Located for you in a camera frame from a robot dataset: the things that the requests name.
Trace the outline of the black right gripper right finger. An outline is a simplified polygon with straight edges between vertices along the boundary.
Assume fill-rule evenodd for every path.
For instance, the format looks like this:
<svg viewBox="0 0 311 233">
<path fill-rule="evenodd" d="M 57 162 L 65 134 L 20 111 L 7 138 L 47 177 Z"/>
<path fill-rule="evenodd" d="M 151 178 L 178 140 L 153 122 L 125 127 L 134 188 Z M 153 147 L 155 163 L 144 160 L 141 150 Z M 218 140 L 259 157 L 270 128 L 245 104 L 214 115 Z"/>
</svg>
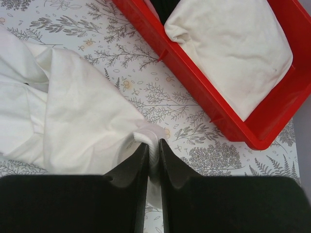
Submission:
<svg viewBox="0 0 311 233">
<path fill-rule="evenodd" d="M 311 206 L 291 178 L 202 176 L 159 142 L 167 233 L 308 233 Z"/>
</svg>

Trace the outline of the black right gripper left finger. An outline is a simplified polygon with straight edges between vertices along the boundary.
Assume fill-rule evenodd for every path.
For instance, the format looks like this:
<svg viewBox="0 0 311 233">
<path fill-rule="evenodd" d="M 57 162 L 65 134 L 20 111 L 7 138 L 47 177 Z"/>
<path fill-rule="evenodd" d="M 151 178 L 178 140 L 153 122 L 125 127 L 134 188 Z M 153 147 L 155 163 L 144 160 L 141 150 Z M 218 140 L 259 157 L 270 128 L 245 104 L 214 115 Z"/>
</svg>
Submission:
<svg viewBox="0 0 311 233">
<path fill-rule="evenodd" d="M 141 233 L 149 148 L 104 175 L 8 175 L 0 180 L 3 233 Z"/>
</svg>

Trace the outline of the white t shirt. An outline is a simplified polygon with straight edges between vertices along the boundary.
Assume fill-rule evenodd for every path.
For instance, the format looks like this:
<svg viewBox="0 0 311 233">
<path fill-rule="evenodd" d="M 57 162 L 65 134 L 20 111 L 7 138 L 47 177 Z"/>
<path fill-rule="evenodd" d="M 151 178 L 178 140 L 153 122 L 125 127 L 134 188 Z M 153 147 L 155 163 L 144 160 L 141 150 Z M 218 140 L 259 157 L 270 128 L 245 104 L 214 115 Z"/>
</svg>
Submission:
<svg viewBox="0 0 311 233">
<path fill-rule="evenodd" d="M 51 174 L 105 174 L 149 147 L 147 201 L 161 208 L 160 126 L 79 54 L 0 30 L 0 153 Z"/>
</svg>

